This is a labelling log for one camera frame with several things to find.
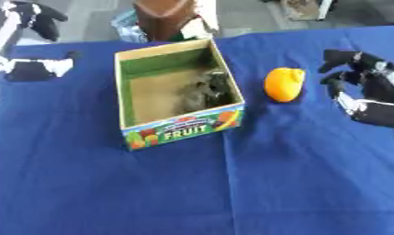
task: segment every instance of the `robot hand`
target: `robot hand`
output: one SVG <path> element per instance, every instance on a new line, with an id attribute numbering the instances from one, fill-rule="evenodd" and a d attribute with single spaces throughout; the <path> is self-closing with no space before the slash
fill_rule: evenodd
<path id="1" fill-rule="evenodd" d="M 9 81 L 41 81 L 51 77 L 62 77 L 73 68 L 75 53 L 63 60 L 13 59 L 4 57 L 5 49 L 15 45 L 15 35 L 22 28 L 32 28 L 44 39 L 57 40 L 58 29 L 54 20 L 66 21 L 64 14 L 44 5 L 5 2 L 0 7 L 0 72 L 6 73 Z"/>
<path id="2" fill-rule="evenodd" d="M 58 40 L 60 35 L 54 20 L 68 20 L 63 13 L 42 4 L 15 1 L 7 4 L 4 10 L 19 13 L 22 28 L 31 28 L 42 38 L 52 41 Z"/>
<path id="3" fill-rule="evenodd" d="M 394 128 L 394 64 L 356 51 L 327 50 L 320 73 L 348 64 L 352 71 L 332 73 L 321 80 L 330 97 L 352 120 Z M 363 87 L 365 99 L 345 93 L 343 82 Z"/>

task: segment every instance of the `blue cloth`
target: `blue cloth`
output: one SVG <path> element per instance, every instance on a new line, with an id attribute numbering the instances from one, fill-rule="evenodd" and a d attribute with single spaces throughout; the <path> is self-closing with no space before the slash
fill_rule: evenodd
<path id="1" fill-rule="evenodd" d="M 351 121 L 316 73 L 325 49 L 394 61 L 394 27 L 218 44 L 246 99 L 242 127 L 135 152 L 118 130 L 113 54 L 152 44 L 18 47 L 82 59 L 62 79 L 0 83 L 0 235 L 394 235 L 394 130 Z M 307 70 L 284 105 L 262 90 L 281 66 Z"/>

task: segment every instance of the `lemon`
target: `lemon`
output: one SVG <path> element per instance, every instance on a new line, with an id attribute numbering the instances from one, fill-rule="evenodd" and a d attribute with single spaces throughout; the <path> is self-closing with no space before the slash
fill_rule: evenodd
<path id="1" fill-rule="evenodd" d="M 305 71 L 301 69 L 277 68 L 264 81 L 265 92 L 281 103 L 291 102 L 298 97 L 305 81 Z"/>

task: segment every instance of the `cardboard box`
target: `cardboard box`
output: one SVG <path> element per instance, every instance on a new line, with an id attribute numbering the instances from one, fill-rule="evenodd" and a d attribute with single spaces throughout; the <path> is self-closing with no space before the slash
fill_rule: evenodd
<path id="1" fill-rule="evenodd" d="M 120 52 L 115 64 L 120 128 L 131 150 L 241 125 L 245 102 L 213 40 Z M 176 116 L 177 91 L 214 68 L 229 74 L 233 102 Z"/>

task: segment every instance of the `floor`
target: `floor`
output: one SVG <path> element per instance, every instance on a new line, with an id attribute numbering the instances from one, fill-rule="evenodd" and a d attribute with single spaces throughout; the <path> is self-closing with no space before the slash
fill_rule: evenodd
<path id="1" fill-rule="evenodd" d="M 110 20 L 134 0 L 34 0 L 65 12 L 60 41 L 118 39 Z M 324 21 L 290 21 L 278 2 L 218 0 L 222 37 L 250 32 L 384 25 L 394 21 L 394 0 L 339 0 Z M 30 32 L 28 38 L 35 38 Z"/>

